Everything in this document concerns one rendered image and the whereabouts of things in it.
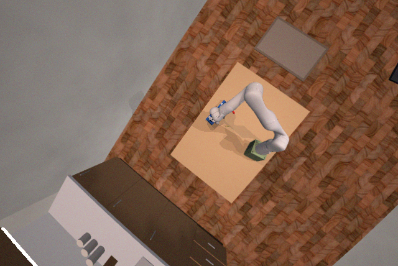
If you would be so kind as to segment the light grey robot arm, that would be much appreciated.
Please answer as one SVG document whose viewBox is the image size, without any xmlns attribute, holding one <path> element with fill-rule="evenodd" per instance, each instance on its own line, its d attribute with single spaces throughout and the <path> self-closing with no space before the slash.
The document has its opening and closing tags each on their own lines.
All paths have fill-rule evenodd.
<svg viewBox="0 0 398 266">
<path fill-rule="evenodd" d="M 255 150 L 259 155 L 267 155 L 271 152 L 284 151 L 289 143 L 289 137 L 279 124 L 275 114 L 266 108 L 262 95 L 263 86 L 258 82 L 250 83 L 235 97 L 221 105 L 220 108 L 211 108 L 210 114 L 212 117 L 210 117 L 209 120 L 215 124 L 219 124 L 225 115 L 233 112 L 245 101 L 254 111 L 263 128 L 269 131 L 276 131 L 273 139 L 266 140 L 256 145 Z"/>
</svg>

